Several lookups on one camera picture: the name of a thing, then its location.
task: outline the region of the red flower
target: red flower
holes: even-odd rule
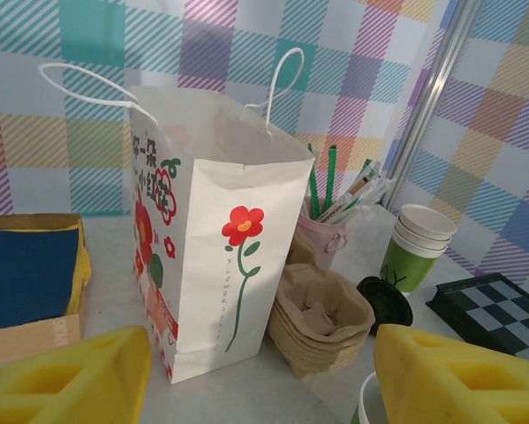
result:
[[[152,258],[152,224],[150,223],[147,208],[142,204],[140,189],[138,199],[134,204],[134,222],[139,232],[139,246],[142,261],[149,264]]]
[[[162,219],[166,225],[170,225],[172,217],[176,215],[176,198],[172,192],[170,174],[166,170],[158,169],[155,173],[156,179],[156,208],[162,212]]]
[[[262,232],[263,218],[262,209],[254,208],[249,211],[244,206],[237,206],[230,212],[230,222],[224,225],[222,234],[229,238],[231,246],[238,246],[248,237],[258,236]]]
[[[182,148],[190,144],[191,137],[187,133],[187,128],[184,124],[177,124],[175,126],[166,125],[164,133],[172,138]]]
[[[140,258],[138,249],[137,249],[137,254],[134,256],[134,265],[136,266],[137,274],[139,276],[142,275],[142,271],[144,271],[144,263],[142,263],[142,259]]]
[[[176,247],[172,243],[170,237],[164,239],[164,247],[166,247],[166,254],[169,258],[176,259]]]

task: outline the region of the black and white checkerboard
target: black and white checkerboard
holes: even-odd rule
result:
[[[529,294],[507,278],[441,284],[427,304],[464,340],[529,359]]]

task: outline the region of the black cup lid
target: black cup lid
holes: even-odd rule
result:
[[[412,308],[394,285],[377,276],[367,276],[357,286],[357,290],[374,310],[376,321],[370,329],[370,334],[375,336],[381,324],[412,325]]]

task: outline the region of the pastel checkered wall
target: pastel checkered wall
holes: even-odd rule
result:
[[[78,64],[127,87],[201,87],[262,102],[279,57],[299,46],[303,73],[272,120],[313,143],[320,186],[325,146],[337,144],[340,187],[366,157],[387,155],[386,132],[445,8],[443,0],[0,0],[0,214],[130,209],[126,112],[64,97],[38,64]],[[298,66],[288,61],[280,87]],[[77,93],[120,98],[74,71],[53,71]]]
[[[407,104],[403,108],[403,115],[399,121],[399,125],[397,126],[393,140],[389,145],[389,151],[386,154],[386,158],[382,167],[383,170],[387,170],[389,168],[392,159],[394,159],[394,155],[397,152],[397,149],[402,143],[406,142],[406,140],[403,140],[405,127],[407,126],[412,117],[413,107],[417,104],[419,95],[421,94],[421,90],[427,82],[429,71],[431,69],[431,66],[433,65],[437,52],[441,47],[442,39],[444,38],[445,32],[449,28],[450,21],[452,20],[452,15],[456,10],[457,5],[458,0],[449,0],[449,3],[447,4],[447,9],[442,15],[439,27],[435,32],[435,37],[431,42],[431,47],[429,48],[427,55],[425,56],[425,60],[423,61],[423,65],[421,66],[421,70],[418,74],[417,80],[415,81],[415,86],[413,87],[413,90],[409,98],[407,99]]]
[[[529,0],[487,0],[394,209],[458,224],[447,252],[474,275],[529,283]]]

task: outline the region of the green paper cup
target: green paper cup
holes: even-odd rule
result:
[[[395,285],[403,294],[411,293],[445,250],[446,246],[440,250],[417,246],[394,228],[380,268],[380,278]]]

